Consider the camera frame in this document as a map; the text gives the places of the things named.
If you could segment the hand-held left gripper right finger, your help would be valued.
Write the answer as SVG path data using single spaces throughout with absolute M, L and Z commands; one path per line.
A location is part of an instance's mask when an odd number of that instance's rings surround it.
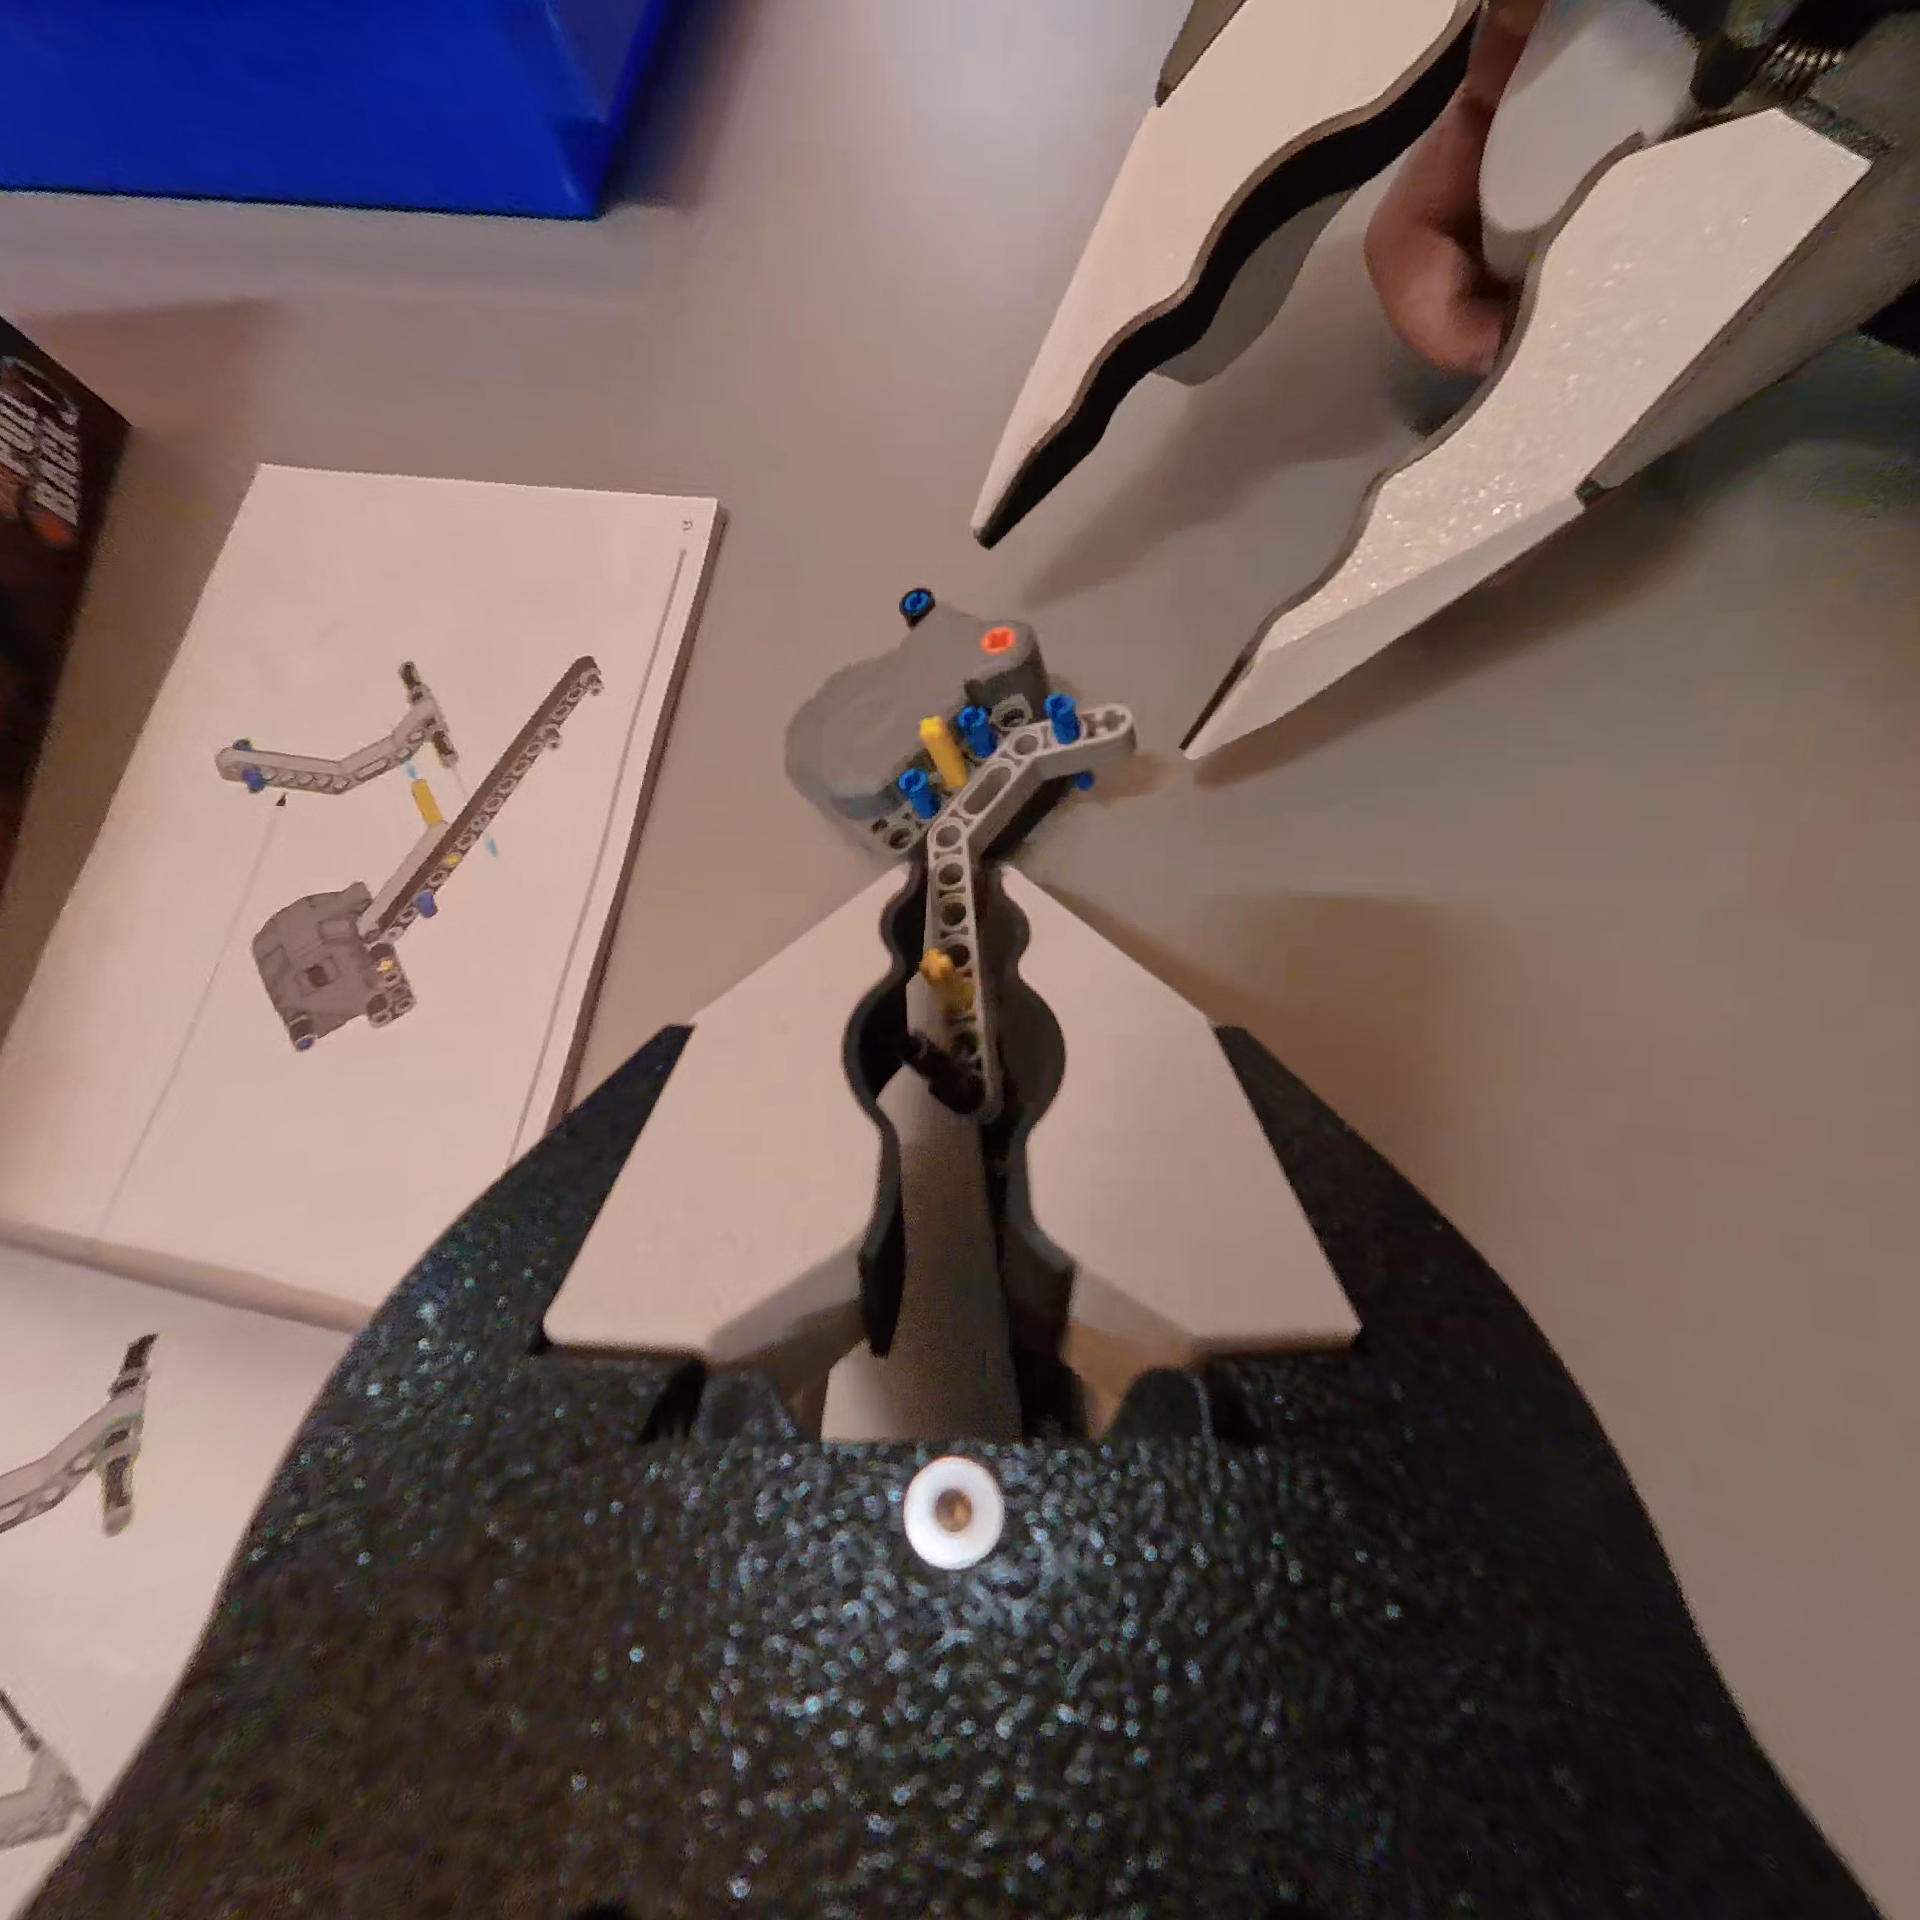
M 1027 928 L 1020 981 L 1063 1040 L 1025 1173 L 1071 1268 L 1069 1366 L 1130 1381 L 1348 1347 L 1357 1314 L 1212 1019 L 1017 870 L 1001 884 Z

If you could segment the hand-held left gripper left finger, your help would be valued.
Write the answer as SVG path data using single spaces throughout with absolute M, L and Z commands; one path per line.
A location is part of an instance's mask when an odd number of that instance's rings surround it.
M 893 868 L 685 1033 L 542 1332 L 568 1351 L 830 1369 L 893 1342 L 899 1142 L 849 1032 L 896 979 Z

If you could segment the light grey bent toy beam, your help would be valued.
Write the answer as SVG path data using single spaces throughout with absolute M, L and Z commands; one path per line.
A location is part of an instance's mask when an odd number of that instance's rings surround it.
M 982 871 L 989 853 L 1020 810 L 1043 789 L 1092 778 L 1099 768 L 1130 757 L 1138 748 L 1132 712 L 1118 704 L 1078 706 L 1063 693 L 1048 700 L 1046 718 L 1025 721 L 980 760 L 967 787 L 950 797 L 923 836 L 924 852 L 924 948 L 940 947 L 967 965 L 968 1003 L 947 1003 L 929 986 L 932 1029 L 924 1033 L 947 1053 L 975 1059 L 988 1096 L 972 1119 L 998 1110 L 998 991 L 994 948 L 980 920 Z

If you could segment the white instruction booklet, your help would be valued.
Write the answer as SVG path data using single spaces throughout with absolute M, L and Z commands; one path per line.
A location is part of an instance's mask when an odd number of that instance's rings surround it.
M 5 1916 L 562 1107 L 707 499 L 258 467 L 5 1040 Z

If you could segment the person's right hand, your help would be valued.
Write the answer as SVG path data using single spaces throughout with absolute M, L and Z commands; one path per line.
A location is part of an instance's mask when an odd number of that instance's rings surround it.
M 1485 378 L 1512 324 L 1516 294 L 1482 251 L 1478 183 L 1501 95 L 1541 14 L 1541 3 L 1481 6 L 1461 84 L 1404 152 L 1363 239 L 1385 322 L 1445 375 Z

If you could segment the dark toy set box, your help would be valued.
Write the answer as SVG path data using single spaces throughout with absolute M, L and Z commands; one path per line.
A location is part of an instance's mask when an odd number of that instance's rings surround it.
M 126 440 L 103 398 L 2 324 L 2 871 Z

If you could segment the blue box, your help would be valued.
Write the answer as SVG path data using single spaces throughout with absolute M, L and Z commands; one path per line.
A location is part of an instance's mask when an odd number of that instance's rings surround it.
M 670 3 L 5 3 L 2 186 L 592 219 Z

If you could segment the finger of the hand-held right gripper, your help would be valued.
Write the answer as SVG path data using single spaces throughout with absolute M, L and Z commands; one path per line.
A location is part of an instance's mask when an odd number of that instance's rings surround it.
M 1467 3 L 1191 5 L 1021 379 L 972 529 L 1001 542 L 1124 398 L 1196 349 L 1289 223 L 1431 125 L 1476 34 Z
M 1342 558 L 1269 617 L 1181 751 L 1199 760 L 1301 708 L 1582 515 L 1603 462 L 1870 164 L 1765 109 L 1595 173 L 1529 270 L 1498 372 L 1373 485 Z

